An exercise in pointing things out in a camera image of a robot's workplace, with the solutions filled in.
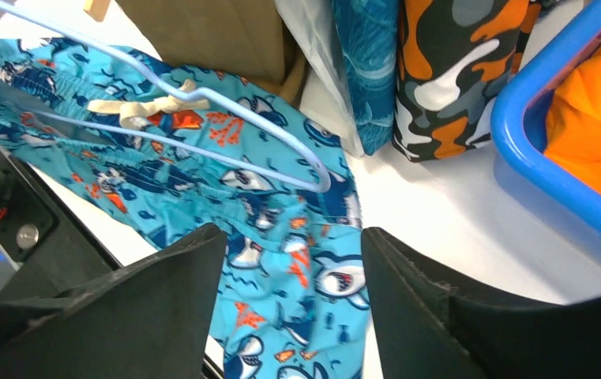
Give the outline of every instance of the blue basket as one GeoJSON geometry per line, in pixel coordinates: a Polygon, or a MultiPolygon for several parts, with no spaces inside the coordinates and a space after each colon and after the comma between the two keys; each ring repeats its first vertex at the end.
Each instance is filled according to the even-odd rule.
{"type": "Polygon", "coordinates": [[[601,265],[601,195],[541,153],[553,90],[600,42],[601,0],[595,0],[505,86],[491,129],[500,153],[498,184],[601,265]]]}

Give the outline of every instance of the white table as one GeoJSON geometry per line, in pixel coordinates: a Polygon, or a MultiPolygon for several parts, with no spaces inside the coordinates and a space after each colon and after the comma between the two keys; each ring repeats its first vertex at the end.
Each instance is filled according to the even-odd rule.
{"type": "MultiPolygon", "coordinates": [[[[86,16],[84,0],[18,0],[105,43],[136,47],[157,56],[121,10],[112,4],[102,24],[86,16]]],[[[566,0],[533,32],[528,60],[581,8],[566,0]]],[[[46,29],[5,15],[0,38],[54,36],[46,29]]],[[[567,303],[601,294],[601,268],[546,227],[495,182],[492,145],[457,158],[411,164],[392,147],[348,160],[357,179],[366,227],[383,227],[441,263],[485,283],[548,302],[567,303]]],[[[51,188],[93,234],[128,265],[154,252],[131,228],[47,178],[51,188]]],[[[364,377],[382,377],[374,329],[370,328],[364,377]]],[[[217,364],[222,351],[210,339],[207,352],[217,364]]]]}

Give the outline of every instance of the brown fabric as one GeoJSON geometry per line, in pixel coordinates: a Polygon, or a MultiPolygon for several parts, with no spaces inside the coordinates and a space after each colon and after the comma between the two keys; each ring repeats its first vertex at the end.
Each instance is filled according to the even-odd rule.
{"type": "Polygon", "coordinates": [[[233,73],[297,104],[306,59],[274,0],[117,3],[164,62],[233,73]]]}

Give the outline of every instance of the white fabric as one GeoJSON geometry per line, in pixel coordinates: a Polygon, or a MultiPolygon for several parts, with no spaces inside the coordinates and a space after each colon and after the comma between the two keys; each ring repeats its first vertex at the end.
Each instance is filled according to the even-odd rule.
{"type": "Polygon", "coordinates": [[[313,70],[310,70],[300,99],[300,111],[321,128],[340,136],[342,148],[354,157],[363,156],[359,135],[353,118],[345,118],[335,99],[313,70]]]}
{"type": "Polygon", "coordinates": [[[317,112],[314,117],[306,114],[329,132],[342,137],[344,149],[349,154],[362,156],[331,0],[275,0],[275,4],[277,12],[314,69],[314,79],[318,79],[324,87],[315,89],[316,84],[307,81],[302,101],[311,103],[309,108],[317,112]],[[308,96],[318,96],[321,102],[306,99],[308,96]]]}
{"type": "MultiPolygon", "coordinates": [[[[192,80],[186,79],[179,90],[191,92],[196,88],[192,80]]],[[[173,114],[189,109],[208,109],[209,101],[206,99],[195,102],[187,102],[173,96],[165,96],[149,101],[148,103],[137,103],[117,100],[92,100],[86,107],[91,112],[102,114],[119,114],[119,123],[122,128],[137,129],[148,125],[147,117],[163,112],[173,114]]]]}

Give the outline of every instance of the wooden block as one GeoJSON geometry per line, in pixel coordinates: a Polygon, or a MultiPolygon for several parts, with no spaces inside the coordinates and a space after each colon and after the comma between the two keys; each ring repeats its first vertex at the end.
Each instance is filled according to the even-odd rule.
{"type": "Polygon", "coordinates": [[[91,18],[98,22],[103,22],[107,14],[107,8],[110,7],[111,0],[86,0],[84,11],[91,18]]]}

